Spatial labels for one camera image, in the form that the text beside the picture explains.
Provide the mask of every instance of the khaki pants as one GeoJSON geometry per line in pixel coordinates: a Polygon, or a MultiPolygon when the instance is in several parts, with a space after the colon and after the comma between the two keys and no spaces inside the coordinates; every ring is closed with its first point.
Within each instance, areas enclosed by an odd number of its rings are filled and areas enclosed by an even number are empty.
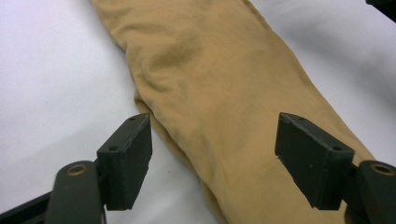
{"type": "Polygon", "coordinates": [[[222,223],[342,223],[309,206],[276,158],[279,112],[372,155],[248,0],[93,0],[125,50],[134,100],[202,180],[222,223]]]}

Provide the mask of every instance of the white table surface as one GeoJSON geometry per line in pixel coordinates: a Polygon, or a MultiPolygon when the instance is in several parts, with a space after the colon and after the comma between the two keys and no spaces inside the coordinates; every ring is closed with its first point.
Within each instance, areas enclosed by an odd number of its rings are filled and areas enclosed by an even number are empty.
{"type": "MultiPolygon", "coordinates": [[[[396,25],[364,1],[252,1],[378,160],[396,165],[396,25]]],[[[51,190],[138,111],[124,54],[88,0],[0,1],[0,213],[51,190]]],[[[134,209],[107,223],[217,223],[153,132],[134,209]]]]}

